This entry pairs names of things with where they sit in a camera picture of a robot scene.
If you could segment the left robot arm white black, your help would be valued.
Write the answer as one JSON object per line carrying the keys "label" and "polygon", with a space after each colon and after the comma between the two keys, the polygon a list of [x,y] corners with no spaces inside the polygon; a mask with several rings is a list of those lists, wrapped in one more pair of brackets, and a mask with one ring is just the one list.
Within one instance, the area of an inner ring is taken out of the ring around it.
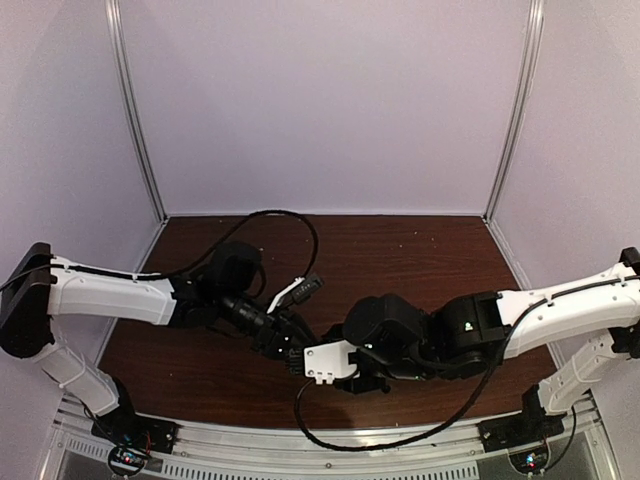
{"label": "left robot arm white black", "polygon": [[126,388],[55,335],[52,318],[119,317],[169,328],[206,326],[222,318],[253,337],[257,351],[281,359],[315,337],[299,316],[248,294],[254,277],[264,273],[261,262],[257,248],[233,241],[215,248],[207,264],[191,271],[134,274],[76,264],[36,243],[1,288],[1,348],[39,362],[121,443],[133,444],[143,436],[144,424]]}

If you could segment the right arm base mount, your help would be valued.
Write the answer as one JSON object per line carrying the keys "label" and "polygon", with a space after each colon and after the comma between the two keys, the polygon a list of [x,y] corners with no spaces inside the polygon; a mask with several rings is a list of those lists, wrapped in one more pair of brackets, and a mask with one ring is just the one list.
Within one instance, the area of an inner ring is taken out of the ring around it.
{"label": "right arm base mount", "polygon": [[564,432],[565,416],[527,417],[524,413],[485,420],[478,431],[486,453],[541,442]]}

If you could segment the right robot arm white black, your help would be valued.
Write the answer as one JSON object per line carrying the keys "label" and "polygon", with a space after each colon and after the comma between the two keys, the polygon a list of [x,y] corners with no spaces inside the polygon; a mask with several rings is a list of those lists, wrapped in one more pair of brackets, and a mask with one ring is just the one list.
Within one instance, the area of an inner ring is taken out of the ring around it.
{"label": "right robot arm white black", "polygon": [[534,387],[539,403],[513,419],[519,440],[535,440],[551,415],[614,366],[639,354],[639,252],[622,251],[609,269],[538,290],[457,297],[426,313],[402,297],[366,297],[342,327],[347,374],[393,379],[469,378],[549,342],[585,334],[587,342],[556,373]]}

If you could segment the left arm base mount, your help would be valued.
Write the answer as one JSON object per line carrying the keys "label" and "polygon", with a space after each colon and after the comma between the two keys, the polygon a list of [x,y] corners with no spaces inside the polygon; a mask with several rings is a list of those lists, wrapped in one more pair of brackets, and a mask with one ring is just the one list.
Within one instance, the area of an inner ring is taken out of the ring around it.
{"label": "left arm base mount", "polygon": [[92,420],[91,434],[109,440],[114,445],[135,449],[142,453],[171,454],[177,439],[178,425],[168,420],[135,414],[129,419],[108,416]]}

